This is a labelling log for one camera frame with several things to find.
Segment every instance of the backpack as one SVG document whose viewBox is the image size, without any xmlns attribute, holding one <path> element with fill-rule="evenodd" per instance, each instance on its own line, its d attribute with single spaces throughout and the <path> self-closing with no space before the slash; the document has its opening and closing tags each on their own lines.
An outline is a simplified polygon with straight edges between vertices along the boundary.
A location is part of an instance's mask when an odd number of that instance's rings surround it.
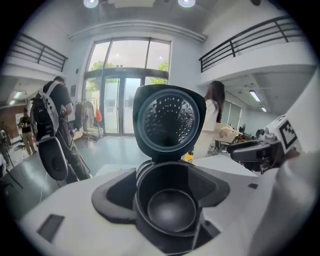
<svg viewBox="0 0 320 256">
<path fill-rule="evenodd" d="M 54 137 L 59 128 L 59 114 L 55 103 L 50 98 L 50 94 L 58 84 L 59 82 L 52 82 L 47 92 L 42 88 L 31 99 L 30 123 L 37 141 L 44 137 Z"/>
</svg>

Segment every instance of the white countertop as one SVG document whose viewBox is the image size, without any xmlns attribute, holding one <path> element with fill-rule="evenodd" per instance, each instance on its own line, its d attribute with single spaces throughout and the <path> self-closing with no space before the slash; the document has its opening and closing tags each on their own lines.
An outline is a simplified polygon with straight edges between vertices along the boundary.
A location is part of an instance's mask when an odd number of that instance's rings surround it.
<svg viewBox="0 0 320 256">
<path fill-rule="evenodd" d="M 199 167 L 214 169 L 229 174 L 257 176 L 252 171 L 232 160 L 230 157 L 222 154 L 195 159 L 192 163 Z"/>
</svg>

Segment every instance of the black lid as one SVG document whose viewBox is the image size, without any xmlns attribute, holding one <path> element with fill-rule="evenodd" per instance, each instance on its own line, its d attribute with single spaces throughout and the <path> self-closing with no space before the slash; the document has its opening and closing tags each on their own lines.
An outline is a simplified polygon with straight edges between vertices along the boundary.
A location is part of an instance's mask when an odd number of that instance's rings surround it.
<svg viewBox="0 0 320 256">
<path fill-rule="evenodd" d="M 133 128 L 139 148 L 154 162 L 177 161 L 193 148 L 206 115 L 204 98 L 165 84 L 137 89 Z"/>
</svg>

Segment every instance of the railing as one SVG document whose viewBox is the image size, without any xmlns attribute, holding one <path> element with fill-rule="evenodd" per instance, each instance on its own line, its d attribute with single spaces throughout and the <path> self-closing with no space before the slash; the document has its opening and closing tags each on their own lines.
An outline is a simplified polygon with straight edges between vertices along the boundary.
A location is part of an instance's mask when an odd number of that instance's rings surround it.
<svg viewBox="0 0 320 256">
<path fill-rule="evenodd" d="M 261 44 L 264 47 L 301 40 L 304 40 L 304 34 L 289 16 L 273 18 L 236 34 L 203 55 L 199 59 L 201 73 L 225 58 L 234 58 L 247 49 L 261 48 Z"/>
<path fill-rule="evenodd" d="M 13 42 L 8 55 L 35 62 L 61 72 L 68 59 L 56 50 L 23 33 Z"/>
</svg>

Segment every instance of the floor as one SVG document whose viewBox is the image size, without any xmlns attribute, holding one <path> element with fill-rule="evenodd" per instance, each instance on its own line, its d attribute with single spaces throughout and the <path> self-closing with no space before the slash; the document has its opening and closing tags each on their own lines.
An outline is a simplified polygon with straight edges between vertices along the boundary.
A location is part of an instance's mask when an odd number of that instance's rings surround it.
<svg viewBox="0 0 320 256">
<path fill-rule="evenodd" d="M 79 139 L 75 144 L 93 176 L 102 166 L 107 166 L 110 171 L 114 168 L 125 169 L 138 167 L 150 159 L 139 149 L 134 137 L 104 137 L 96 143 Z M 6 198 L 16 220 L 59 189 L 59 184 L 45 171 L 38 153 L 24 158 L 9 173 L 23 187 L 19 187 L 8 174 L 2 178 L 2 181 L 13 185 L 8 189 Z"/>
</svg>

